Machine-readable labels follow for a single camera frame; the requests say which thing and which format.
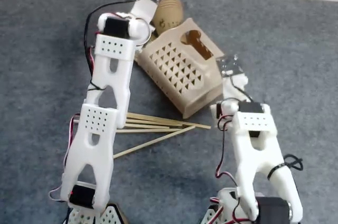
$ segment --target wooden stick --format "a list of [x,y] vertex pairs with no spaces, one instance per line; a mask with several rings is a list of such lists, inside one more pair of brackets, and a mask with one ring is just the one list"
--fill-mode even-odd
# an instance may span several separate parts
[[210,129],[211,128],[211,126],[209,126],[209,125],[201,125],[201,124],[195,124],[195,123],[190,123],[190,122],[185,122],[185,121],[178,121],[178,120],[167,119],[167,118],[162,118],[162,117],[154,117],[154,116],[149,116],[149,115],[141,115],[141,114],[137,114],[137,113],[128,113],[127,117],[129,117],[129,118],[137,118],[137,119],[142,119],[142,120],[150,120],[150,121],[181,123],[183,125],[196,126],[196,127],[201,127],[201,128],[205,128],[205,129]]
[[177,132],[181,129],[118,129],[117,133],[169,133]]
[[149,125],[169,125],[169,126],[182,126],[183,124],[177,124],[172,122],[161,122],[161,121],[149,121],[149,120],[139,120],[139,119],[127,119],[128,123],[135,124],[149,124]]
[[142,149],[142,148],[144,148],[144,147],[147,147],[147,146],[156,144],[156,143],[158,143],[158,142],[160,142],[160,141],[163,141],[163,140],[165,140],[165,139],[171,138],[171,137],[176,136],[176,135],[178,135],[178,134],[185,133],[185,132],[187,132],[188,130],[192,130],[192,129],[194,129],[194,128],[195,128],[195,126],[189,126],[189,127],[184,128],[184,129],[182,129],[182,130],[178,130],[177,132],[169,133],[169,134],[164,135],[164,136],[162,136],[162,137],[153,139],[152,141],[148,141],[148,142],[146,142],[146,143],[144,143],[144,144],[141,144],[141,145],[132,147],[132,148],[130,148],[130,149],[128,149],[128,150],[125,150],[125,151],[122,151],[122,152],[120,152],[120,153],[118,153],[118,154],[115,154],[115,155],[114,155],[114,159],[119,158],[119,157],[121,157],[121,156],[123,156],[123,155],[126,155],[126,154],[130,154],[130,153],[132,153],[132,152],[134,152],[134,151],[137,151],[137,150],[140,150],[140,149]]
[[125,127],[133,128],[149,128],[149,129],[169,129],[169,126],[160,126],[160,125],[138,125],[138,124],[125,124]]

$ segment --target hole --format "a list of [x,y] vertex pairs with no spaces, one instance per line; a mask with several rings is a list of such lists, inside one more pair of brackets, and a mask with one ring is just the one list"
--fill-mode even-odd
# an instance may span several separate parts
[[110,59],[110,72],[116,72],[118,67],[118,59]]
[[99,106],[102,108],[116,108],[117,103],[115,99],[114,90],[111,86],[107,86],[104,91],[100,91]]
[[198,30],[191,30],[181,36],[181,43],[191,45],[205,60],[211,58],[213,54],[201,42],[201,32]]
[[96,184],[93,167],[89,164],[86,164],[79,174],[78,180],[81,182]]

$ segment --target wire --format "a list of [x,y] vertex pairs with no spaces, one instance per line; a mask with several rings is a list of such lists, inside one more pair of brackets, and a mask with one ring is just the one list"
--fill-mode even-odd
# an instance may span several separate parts
[[253,102],[254,100],[252,99],[252,97],[251,96],[249,96],[249,94],[248,93],[246,93],[244,90],[242,90],[242,89],[240,89],[239,87],[237,87],[234,83],[233,83],[233,79],[232,79],[232,76],[230,76],[230,81],[231,81],[231,84],[232,84],[232,86],[234,87],[234,88],[236,88],[238,91],[240,91],[243,95],[245,95],[246,97],[248,97],[249,98],[249,100],[251,101],[251,102]]
[[221,206],[217,212],[215,213],[215,215],[208,221],[207,224],[213,224],[213,222],[218,218],[218,216],[221,214],[221,212],[223,211],[223,206]]
[[223,160],[224,160],[224,148],[225,148],[225,137],[226,137],[226,126],[227,124],[231,122],[231,120],[229,121],[226,121],[225,124],[223,125],[223,143],[222,143],[222,156],[221,156],[221,161],[220,163],[218,164],[217,168],[216,168],[216,173],[215,173],[215,177],[217,179],[219,179],[220,177],[222,177],[223,175],[227,175],[228,177],[230,177],[230,179],[234,182],[234,184],[237,186],[237,182],[235,180],[235,178],[233,177],[233,175],[229,172],[221,172],[220,173],[220,169],[221,169],[221,166],[223,164]]
[[223,131],[223,129],[221,129],[221,127],[220,127],[220,123],[221,123],[221,121],[223,120],[223,119],[226,119],[227,117],[233,117],[233,115],[223,115],[223,116],[221,116],[219,119],[218,119],[218,123],[217,123],[217,128],[218,128],[218,130],[220,130],[221,132]]
[[117,2],[111,2],[111,3],[103,4],[103,5],[98,6],[97,8],[95,8],[93,11],[91,11],[88,14],[87,19],[86,19],[86,24],[84,25],[83,47],[84,47],[84,53],[86,55],[87,64],[88,64],[91,76],[93,75],[93,68],[91,66],[90,55],[89,55],[89,52],[88,52],[88,45],[87,45],[88,27],[89,27],[89,22],[90,22],[91,16],[93,15],[93,13],[95,13],[96,11],[99,11],[100,9],[102,9],[104,7],[118,5],[118,4],[132,3],[132,2],[136,2],[136,1],[140,1],[140,0],[125,0],[125,1],[117,1]]
[[[64,155],[64,158],[63,158],[63,170],[65,169],[65,164],[67,162],[67,156],[68,156],[68,152],[69,152],[69,148],[73,142],[73,128],[74,128],[74,119],[76,116],[80,116],[79,113],[76,113],[75,115],[73,115],[71,118],[70,118],[70,121],[69,121],[69,136],[68,136],[68,147],[67,147],[67,151]],[[53,200],[53,201],[56,201],[56,202],[64,202],[62,199],[56,199],[53,197],[52,193],[55,192],[55,191],[58,191],[59,189],[61,189],[61,185],[50,190],[48,192],[48,197]]]
[[234,207],[232,211],[232,220],[237,224],[241,224],[240,220],[236,218],[236,209],[239,206],[240,201],[241,201],[241,198],[238,198],[237,205]]

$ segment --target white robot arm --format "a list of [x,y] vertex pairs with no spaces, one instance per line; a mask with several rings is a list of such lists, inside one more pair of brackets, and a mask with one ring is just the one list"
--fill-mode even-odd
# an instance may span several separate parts
[[[160,0],[136,0],[130,13],[103,14],[98,20],[95,62],[92,78],[83,102],[77,133],[70,145],[62,175],[61,199],[71,208],[95,216],[109,201],[114,167],[113,144],[117,128],[123,128],[129,105],[129,82],[135,51],[150,38],[150,21]],[[118,60],[115,72],[110,60]],[[103,90],[111,86],[116,108],[99,106]],[[96,184],[78,181],[86,165],[91,165]]]
[[[248,79],[236,59],[220,61],[224,100],[211,107],[215,118],[217,115],[228,118],[224,129],[230,132],[238,168],[237,187],[223,189],[218,194],[223,208],[220,220],[233,220],[236,211],[236,216],[260,224],[270,223],[270,218],[273,218],[273,223],[298,223],[303,217],[303,208],[278,144],[270,107],[254,102],[244,92]],[[255,194],[252,183],[257,172],[267,176],[280,198]]]

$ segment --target gray carpet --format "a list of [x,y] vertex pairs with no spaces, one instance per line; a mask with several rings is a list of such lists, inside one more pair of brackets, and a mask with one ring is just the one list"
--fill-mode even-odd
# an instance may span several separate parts
[[[85,97],[86,15],[115,0],[0,0],[0,222],[61,223],[66,205],[48,199],[60,184],[68,121]],[[228,54],[237,53],[248,92],[271,105],[283,153],[304,159],[293,171],[305,224],[335,223],[337,207],[338,3],[303,0],[183,0]],[[131,5],[112,10],[126,11]],[[134,65],[132,112],[180,119]],[[191,121],[211,123],[207,108]],[[118,135],[119,152],[157,135]],[[225,170],[236,171],[227,138]],[[231,181],[214,178],[221,133],[196,129],[115,161],[111,199],[131,224],[196,224]],[[255,188],[274,195],[259,175]]]

